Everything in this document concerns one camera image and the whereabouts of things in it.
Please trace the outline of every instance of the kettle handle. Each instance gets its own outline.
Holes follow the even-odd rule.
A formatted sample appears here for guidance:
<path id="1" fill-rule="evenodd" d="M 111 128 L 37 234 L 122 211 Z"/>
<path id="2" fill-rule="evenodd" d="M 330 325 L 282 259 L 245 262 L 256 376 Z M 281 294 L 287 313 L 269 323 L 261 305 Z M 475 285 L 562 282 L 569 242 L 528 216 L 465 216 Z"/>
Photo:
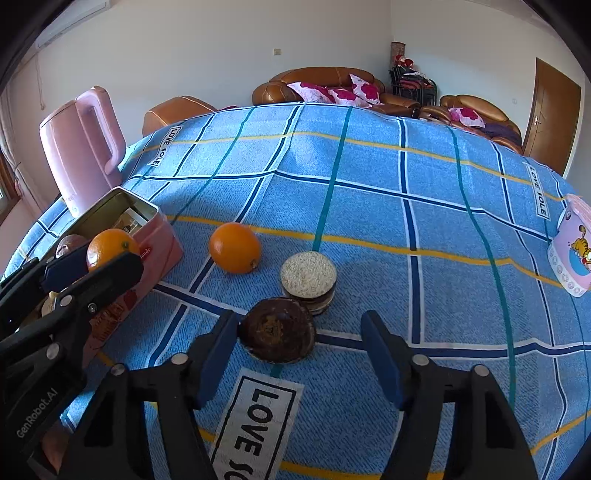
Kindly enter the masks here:
<path id="1" fill-rule="evenodd" d="M 82 106 L 84 112 L 90 109 L 95 111 L 100 129 L 111 151 L 111 158 L 103 167 L 105 174 L 110 175 L 123 160 L 126 146 L 109 93 L 103 87 L 94 86 L 76 99 L 76 105 Z"/>

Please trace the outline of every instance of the pink floral cushion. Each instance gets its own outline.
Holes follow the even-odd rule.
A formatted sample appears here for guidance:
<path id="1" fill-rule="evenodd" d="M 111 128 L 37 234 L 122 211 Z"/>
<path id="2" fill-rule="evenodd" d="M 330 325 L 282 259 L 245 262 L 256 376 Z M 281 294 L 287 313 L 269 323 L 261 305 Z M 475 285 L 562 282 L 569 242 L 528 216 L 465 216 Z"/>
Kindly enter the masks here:
<path id="1" fill-rule="evenodd" d="M 482 117 L 471 108 L 450 108 L 448 110 L 452 116 L 452 120 L 455 122 L 460 122 L 462 125 L 480 128 L 484 128 L 486 126 Z"/>
<path id="2" fill-rule="evenodd" d="M 289 88 L 295 90 L 305 102 L 312 103 L 334 103 L 331 95 L 325 87 L 314 85 L 314 83 L 295 82 L 288 85 Z"/>
<path id="3" fill-rule="evenodd" d="M 329 94 L 335 100 L 337 105 L 360 106 L 361 108 L 371 107 L 370 103 L 359 98 L 353 92 L 350 92 L 345 88 L 329 88 Z"/>
<path id="4" fill-rule="evenodd" d="M 355 95 L 357 95 L 359 98 L 362 98 L 366 102 L 379 105 L 379 90 L 375 85 L 366 82 L 352 73 L 350 73 L 349 76 L 353 82 L 353 93 Z"/>

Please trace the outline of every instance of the yellow stripe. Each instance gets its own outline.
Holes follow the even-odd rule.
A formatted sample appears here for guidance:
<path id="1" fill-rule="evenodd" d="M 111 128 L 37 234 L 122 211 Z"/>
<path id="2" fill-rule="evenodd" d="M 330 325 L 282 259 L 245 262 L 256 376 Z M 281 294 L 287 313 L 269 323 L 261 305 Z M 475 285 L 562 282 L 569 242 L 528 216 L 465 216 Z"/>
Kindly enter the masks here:
<path id="1" fill-rule="evenodd" d="M 27 253 L 22 249 L 20 245 L 18 246 L 17 251 L 25 258 L 26 261 L 31 261 L 31 258 L 27 255 Z"/>
<path id="2" fill-rule="evenodd" d="M 100 359 L 107 365 L 108 367 L 112 367 L 114 365 L 113 361 L 109 359 L 102 351 L 99 351 L 96 354 L 97 358 Z M 158 409 L 158 404 L 156 402 L 148 402 L 152 405 L 155 409 Z M 542 438 L 533 448 L 531 448 L 530 452 L 532 455 L 538 453 L 538 451 L 544 446 L 550 443 L 555 438 L 560 437 L 561 435 L 565 434 L 569 430 L 572 430 L 577 425 L 582 423 L 585 418 L 591 415 L 591 410 L 589 410 L 586 414 L 581 415 L 580 417 L 568 422 L 563 427 L 561 427 L 557 432 L 552 432 L 546 437 Z M 205 429 L 200 428 L 199 433 L 201 434 L 201 438 L 206 442 L 213 443 L 215 440 L 215 435 L 211 432 L 208 432 Z M 326 480 L 378 480 L 381 476 L 380 473 L 347 473 L 347 472 L 336 472 L 333 470 L 327 470 L 323 468 L 316 468 L 312 466 L 306 465 L 299 465 L 297 463 L 292 462 L 281 462 L 281 469 L 287 472 L 299 473 L 300 475 L 312 476 L 315 478 L 323 478 Z M 432 472 L 429 473 L 427 476 L 427 480 L 441 480 L 443 479 L 443 472 Z"/>
<path id="3" fill-rule="evenodd" d="M 173 220 L 174 215 L 167 215 L 167 218 L 168 218 L 168 220 Z M 177 221 L 205 223 L 207 225 L 213 225 L 213 226 L 223 225 L 223 222 L 219 222 L 217 220 L 210 220 L 209 218 L 187 217 L 187 216 L 182 216 L 182 215 L 180 217 L 178 217 Z"/>
<path id="4" fill-rule="evenodd" d="M 568 422 L 564 426 L 560 427 L 557 432 L 550 433 L 550 435 L 547 435 L 544 438 L 542 438 L 536 444 L 536 446 L 531 449 L 531 454 L 532 455 L 535 455 L 536 453 L 538 453 L 538 450 L 541 449 L 544 445 L 550 443 L 555 438 L 558 438 L 562 434 L 564 434 L 564 433 L 568 432 L 569 430 L 575 428 L 578 424 L 580 424 L 581 422 L 583 422 L 589 415 L 591 415 L 591 410 L 589 410 L 587 413 L 581 415 L 580 417 L 578 417 L 578 418 L 576 418 L 576 419 Z"/>
<path id="5" fill-rule="evenodd" d="M 168 215 L 168 219 L 171 220 L 174 218 L 172 215 Z M 201 218 L 201 217 L 191 217 L 191 216 L 182 216 L 178 218 L 182 222 L 194 222 L 194 223 L 206 223 L 208 225 L 221 225 L 221 222 L 216 220 L 210 220 L 208 218 Z M 291 230 L 278 230 L 274 228 L 265 228 L 255 225 L 250 225 L 250 228 L 253 232 L 262 233 L 264 235 L 275 235 L 287 238 L 297 238 L 299 240 L 313 240 L 314 235 L 312 233 L 304 233 L 304 232 L 294 232 Z M 390 254 L 395 255 L 418 255 L 421 257 L 435 257 L 435 258 L 444 258 L 446 260 L 452 260 L 454 262 L 460 262 L 470 265 L 480 265 L 480 266 L 487 266 L 490 265 L 490 262 L 487 258 L 471 258 L 471 257 L 464 257 L 463 255 L 456 255 L 451 254 L 448 252 L 440 252 L 439 250 L 429 250 L 429 249 L 418 249 L 418 250 L 410 250 L 408 247 L 392 247 L 390 245 L 382 245 L 376 244 L 373 242 L 367 242 L 365 240 L 358 240 L 356 238 L 348 238 L 345 236 L 337 236 L 337 235 L 323 235 L 322 240 L 326 242 L 334 242 L 338 244 L 346 244 L 346 245 L 355 245 L 357 247 L 365 247 L 371 248 L 373 250 L 379 250 L 382 252 L 387 252 Z M 540 280 L 544 283 L 549 285 L 553 285 L 558 288 L 562 288 L 562 285 L 553 280 L 551 278 L 543 277 L 542 275 L 537 275 L 535 272 L 528 270 L 525 267 L 519 265 L 515 260 L 512 258 L 499 258 L 495 260 L 497 265 L 511 265 L 515 267 L 520 272 L 524 273 L 525 275 L 535 278 L 536 280 Z"/>
<path id="6" fill-rule="evenodd" d="M 320 137 L 320 138 L 327 138 L 329 140 L 336 140 L 336 141 L 340 140 L 340 137 L 337 137 L 335 135 L 322 134 L 319 132 L 293 132 L 290 134 L 277 134 L 277 135 L 250 135 L 247 137 L 240 137 L 240 140 L 241 141 L 242 140 L 245 140 L 245 141 L 248 141 L 248 140 L 276 140 L 276 139 L 280 139 L 280 138 L 288 138 L 288 137 L 294 137 L 294 136 Z M 211 144 L 211 143 L 231 142 L 233 140 L 234 140 L 233 137 L 232 138 L 228 137 L 228 138 L 211 138 L 209 140 L 199 140 L 199 141 L 177 140 L 172 143 L 178 144 L 178 145 L 205 145 L 205 144 Z M 416 153 L 418 155 L 423 155 L 425 157 L 435 158 L 437 160 L 443 160 L 443 161 L 452 162 L 452 163 L 456 162 L 455 158 L 446 157 L 445 155 L 438 155 L 436 153 L 432 153 L 432 152 L 428 152 L 428 151 L 424 151 L 424 150 L 418 150 L 416 148 L 408 148 L 408 147 L 402 148 L 399 145 L 391 145 L 391 144 L 384 144 L 384 143 L 378 143 L 378 142 L 368 142 L 365 140 L 354 140 L 352 138 L 345 138 L 345 142 L 351 143 L 353 145 L 362 145 L 364 147 L 386 148 L 388 150 L 405 151 L 405 152 L 409 152 L 409 153 Z M 130 157 L 130 160 L 139 157 L 142 153 L 153 151 L 153 150 L 158 150 L 159 148 L 160 148 L 159 145 L 156 145 L 156 146 L 150 147 L 150 148 L 146 148 L 146 149 L 142 150 L 140 153 L 136 153 L 135 155 Z M 478 163 L 474 163 L 473 161 L 470 161 L 470 160 L 461 160 L 460 163 L 462 165 L 467 165 L 469 167 L 485 171 L 485 172 L 487 172 L 491 175 L 495 175 L 497 177 L 501 177 L 501 178 L 511 180 L 511 181 L 516 181 L 518 183 L 523 183 L 525 185 L 531 185 L 531 182 L 529 180 L 521 179 L 519 177 L 514 177 L 512 175 L 504 175 L 496 170 L 483 167 L 482 165 L 479 165 Z M 544 192 L 544 194 L 548 198 L 551 198 L 551 199 L 555 200 L 556 202 L 560 202 L 564 199 L 564 197 L 556 197 L 556 196 L 554 196 L 550 193 L 547 193 L 547 192 Z"/>
<path id="7" fill-rule="evenodd" d="M 113 360 L 111 360 L 108 356 L 105 355 L 103 350 L 99 350 L 96 353 L 96 357 L 109 368 L 115 364 L 115 362 Z"/>

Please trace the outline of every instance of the air conditioner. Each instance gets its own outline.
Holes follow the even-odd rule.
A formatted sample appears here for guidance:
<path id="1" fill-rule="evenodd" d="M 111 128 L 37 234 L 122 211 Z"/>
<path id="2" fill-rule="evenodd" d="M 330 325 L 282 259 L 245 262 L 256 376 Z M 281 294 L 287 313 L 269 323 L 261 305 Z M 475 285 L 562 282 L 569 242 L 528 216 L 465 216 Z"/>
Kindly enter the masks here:
<path id="1" fill-rule="evenodd" d="M 82 22 L 111 7 L 111 0 L 74 0 L 49 26 L 41 32 L 35 43 L 21 60 L 21 67 L 28 63 L 42 48 Z"/>

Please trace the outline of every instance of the pink cup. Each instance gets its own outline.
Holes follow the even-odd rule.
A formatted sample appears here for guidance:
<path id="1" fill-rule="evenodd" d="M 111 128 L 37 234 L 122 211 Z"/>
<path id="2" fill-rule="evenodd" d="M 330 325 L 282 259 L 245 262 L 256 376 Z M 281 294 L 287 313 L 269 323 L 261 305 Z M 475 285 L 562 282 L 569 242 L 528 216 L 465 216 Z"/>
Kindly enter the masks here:
<path id="1" fill-rule="evenodd" d="M 568 194 L 566 200 L 548 260 L 564 289 L 580 297 L 591 287 L 591 207 L 576 195 Z"/>

